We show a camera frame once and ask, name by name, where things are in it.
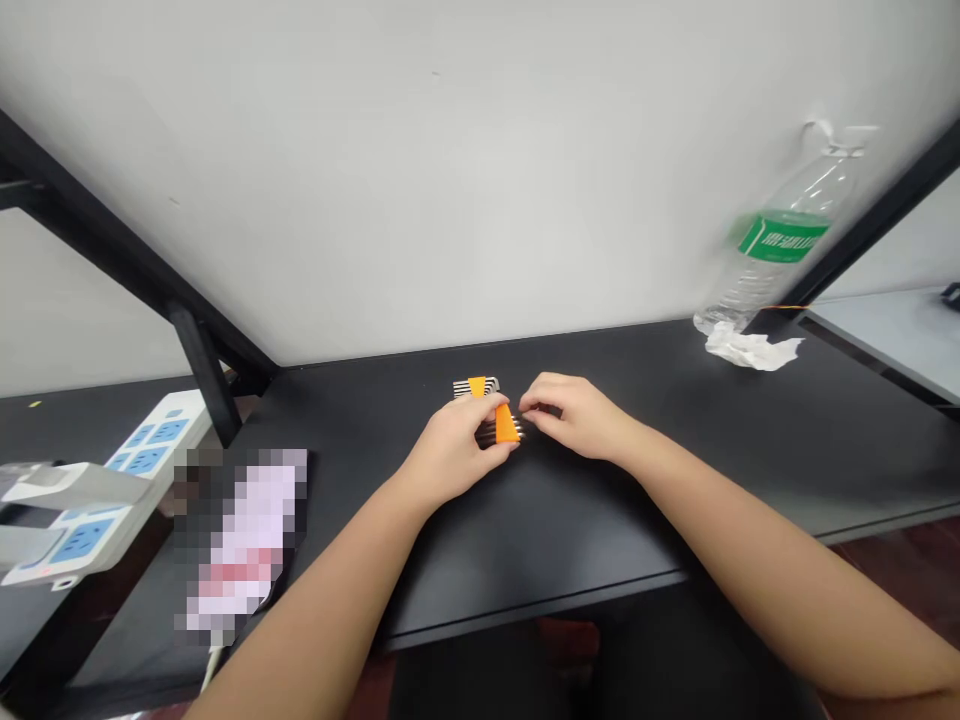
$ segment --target desk surface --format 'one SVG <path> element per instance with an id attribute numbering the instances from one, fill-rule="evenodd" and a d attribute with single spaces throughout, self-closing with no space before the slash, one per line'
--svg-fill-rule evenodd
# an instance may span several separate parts
<path id="1" fill-rule="evenodd" d="M 942 287 L 814 303 L 821 325 L 950 402 L 960 404 L 960 312 Z"/>
<path id="2" fill-rule="evenodd" d="M 29 460 L 103 463 L 130 431 L 167 393 L 196 387 L 192 377 L 124 383 L 83 390 L 35 393 L 0 399 L 0 464 Z M 40 405 L 30 404 L 39 400 Z M 15 522 L 31 523 L 20 508 L 8 506 L 0 520 L 15 512 Z M 55 511 L 37 509 L 45 518 Z M 0 677 L 69 593 L 49 586 L 0 588 Z"/>
<path id="3" fill-rule="evenodd" d="M 482 374 L 514 403 L 541 370 L 589 377 L 828 542 L 960 514 L 960 427 L 796 332 L 799 359 L 775 373 L 707 354 L 686 320 L 290 370 L 234 448 L 320 456 L 293 577 L 400 465 L 451 382 Z M 638 485 L 533 431 L 431 519 L 382 630 L 394 647 L 428 642 L 677 582 L 689 562 Z M 75 700 L 199 682 L 206 653 L 170 632 L 184 603 L 175 577 L 167 547 L 77 676 Z"/>

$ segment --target finger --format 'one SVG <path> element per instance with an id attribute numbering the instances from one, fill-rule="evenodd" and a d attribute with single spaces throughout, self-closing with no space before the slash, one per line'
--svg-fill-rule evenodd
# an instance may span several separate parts
<path id="1" fill-rule="evenodd" d="M 549 382 L 535 382 L 530 389 L 520 398 L 520 404 L 517 409 L 520 412 L 527 412 L 534 405 L 553 405 L 564 409 L 564 399 L 567 396 L 566 385 L 554 385 Z"/>
<path id="2" fill-rule="evenodd" d="M 542 410 L 530 410 L 525 412 L 523 417 L 536 425 L 540 432 L 549 435 L 557 442 L 563 443 L 563 438 L 569 428 L 560 418 Z"/>
<path id="3" fill-rule="evenodd" d="M 510 402 L 510 399 L 501 393 L 491 393 L 484 395 L 482 398 L 472 398 L 472 401 L 468 405 L 471 421 L 476 421 L 479 426 L 484 418 L 489 416 L 490 413 L 495 413 L 501 405 L 506 405 Z"/>
<path id="4" fill-rule="evenodd" d="M 518 447 L 520 447 L 520 443 L 497 443 L 486 450 L 481 450 L 477 456 L 477 461 L 480 463 L 483 474 L 486 475 L 495 467 L 503 465 L 510 457 L 510 453 Z"/>

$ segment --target white tissue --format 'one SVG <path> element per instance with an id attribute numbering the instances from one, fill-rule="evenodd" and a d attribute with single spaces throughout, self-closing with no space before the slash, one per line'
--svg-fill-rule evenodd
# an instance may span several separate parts
<path id="1" fill-rule="evenodd" d="M 791 338 L 776 344 L 767 342 L 766 335 L 741 335 L 733 323 L 718 322 L 707 338 L 707 352 L 729 360 L 740 367 L 757 370 L 779 370 L 797 358 L 797 346 L 803 338 Z"/>

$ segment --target electrical outlet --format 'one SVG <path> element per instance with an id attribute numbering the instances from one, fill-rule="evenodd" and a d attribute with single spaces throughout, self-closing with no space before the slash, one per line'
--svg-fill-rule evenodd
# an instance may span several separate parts
<path id="1" fill-rule="evenodd" d="M 131 475 L 142 475 L 143 473 L 150 472 L 157 466 L 160 458 L 162 458 L 166 452 L 166 447 L 141 450 L 137 453 L 137 456 L 130 461 L 130 464 L 127 465 L 127 469 L 124 472 L 128 472 Z"/>
<path id="2" fill-rule="evenodd" d="M 119 470 L 123 467 L 123 464 L 127 461 L 128 457 L 130 457 L 130 453 L 120 453 L 110 461 L 110 464 L 107 465 L 107 467 L 111 470 Z"/>
<path id="3" fill-rule="evenodd" d="M 144 425 L 133 434 L 133 437 L 130 438 L 130 442 L 124 445 L 124 447 L 136 447 L 143 442 L 144 438 L 150 434 L 151 430 L 153 430 L 153 425 Z"/>
<path id="4" fill-rule="evenodd" d="M 97 543 L 103 539 L 107 528 L 112 523 L 113 520 L 99 520 L 78 526 L 66 539 L 66 542 L 60 546 L 56 554 L 50 558 L 50 564 L 76 560 L 84 555 L 89 555 Z"/>
<path id="5" fill-rule="evenodd" d="M 157 428 L 157 431 L 153 434 L 153 437 L 150 438 L 149 442 L 147 442 L 147 445 L 153 445 L 158 442 L 173 442 L 187 426 L 188 422 L 190 421 L 173 420 L 171 422 L 164 423 Z"/>

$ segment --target power strip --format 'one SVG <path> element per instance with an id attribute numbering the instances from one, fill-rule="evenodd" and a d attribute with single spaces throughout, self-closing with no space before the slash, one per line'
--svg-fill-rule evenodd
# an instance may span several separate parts
<path id="1" fill-rule="evenodd" d="M 182 462 L 177 451 L 195 448 L 210 425 L 199 390 L 164 397 L 106 464 L 150 480 L 143 497 L 134 505 L 65 510 L 50 525 L 60 535 L 47 554 L 9 570 L 0 585 L 52 583 L 52 590 L 66 590 L 116 565 L 173 483 L 174 466 Z"/>

